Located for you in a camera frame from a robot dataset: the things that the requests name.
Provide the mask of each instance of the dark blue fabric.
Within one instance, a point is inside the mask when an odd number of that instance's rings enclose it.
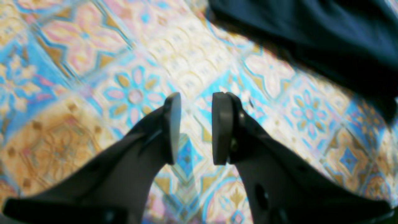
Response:
[[[398,95],[398,19],[384,0],[210,0],[210,6],[217,18],[283,40],[295,58],[340,84],[371,96]]]

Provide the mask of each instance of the floral tile pattern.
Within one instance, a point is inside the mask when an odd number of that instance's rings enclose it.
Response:
[[[386,0],[398,9],[396,0]],[[232,92],[326,178],[398,205],[398,118],[234,33],[207,0],[0,0],[0,206],[43,191],[182,95],[177,162],[143,223],[252,223],[233,165],[212,159],[214,92]]]
[[[129,48],[114,19],[92,1],[65,8],[36,29],[40,45],[68,79],[85,78]]]

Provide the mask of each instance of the tiled floor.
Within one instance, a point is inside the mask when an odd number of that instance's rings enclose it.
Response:
[[[388,0],[398,9],[395,0]],[[180,149],[146,223],[252,223],[233,166],[211,154],[213,92],[360,195],[398,203],[398,119],[206,19],[205,0],[0,1],[0,202],[43,191],[120,139],[172,92]]]

